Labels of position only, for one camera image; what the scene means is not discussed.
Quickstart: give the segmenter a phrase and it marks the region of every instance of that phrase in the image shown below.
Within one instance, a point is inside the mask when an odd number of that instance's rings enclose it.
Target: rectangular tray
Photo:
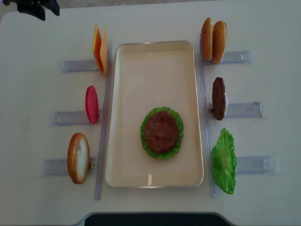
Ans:
[[[143,149],[140,126],[155,107],[184,123],[178,154],[166,161]],[[125,44],[116,52],[105,178],[112,187],[195,187],[204,177],[193,47],[188,41]]]

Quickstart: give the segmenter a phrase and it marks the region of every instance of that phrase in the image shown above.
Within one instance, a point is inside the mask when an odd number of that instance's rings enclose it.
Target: top bun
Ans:
[[[203,59],[210,61],[212,59],[212,39],[213,39],[213,24],[210,17],[208,17],[202,27],[201,31],[201,52]]]
[[[68,149],[68,173],[75,184],[83,184],[89,169],[89,144],[82,133],[75,133]]]
[[[224,55],[227,44],[227,25],[223,21],[218,21],[213,28],[213,52],[212,62],[216,65],[220,63]]]

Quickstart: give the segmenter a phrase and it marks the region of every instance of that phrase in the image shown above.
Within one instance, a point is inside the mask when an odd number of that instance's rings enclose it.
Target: beef patty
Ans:
[[[161,111],[149,117],[145,126],[147,146],[154,153],[170,151],[177,143],[179,131],[174,117],[168,111]]]
[[[212,88],[213,115],[215,119],[222,120],[226,111],[225,83],[220,77],[214,80]]]

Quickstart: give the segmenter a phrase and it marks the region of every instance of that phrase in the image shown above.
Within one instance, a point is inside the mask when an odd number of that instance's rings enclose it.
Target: tomato slice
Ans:
[[[89,86],[86,92],[86,113],[91,124],[98,119],[98,98],[94,86]]]

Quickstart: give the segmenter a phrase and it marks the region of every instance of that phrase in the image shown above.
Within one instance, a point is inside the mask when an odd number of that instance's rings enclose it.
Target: bread slice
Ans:
[[[201,53],[203,59],[206,61],[212,60],[212,40],[213,40],[213,24],[210,17],[208,17],[202,27],[201,31]]]
[[[99,28],[98,28],[98,25],[95,24],[94,34],[93,34],[92,51],[93,51],[95,60],[97,62],[99,71],[100,71],[100,73],[103,73],[103,64],[102,64],[102,62],[100,60],[100,56],[99,56],[101,43],[102,43],[102,38],[101,38],[101,35],[99,32]]]
[[[83,184],[89,168],[89,143],[82,133],[75,133],[68,149],[68,173],[75,184]]]
[[[108,54],[109,54],[109,41],[108,41],[108,36],[105,27],[103,27],[103,41],[100,47],[100,59],[103,64],[103,72],[105,75],[107,75],[108,72]]]
[[[218,21],[213,27],[212,62],[216,65],[220,63],[224,56],[227,44],[227,25],[223,21]]]

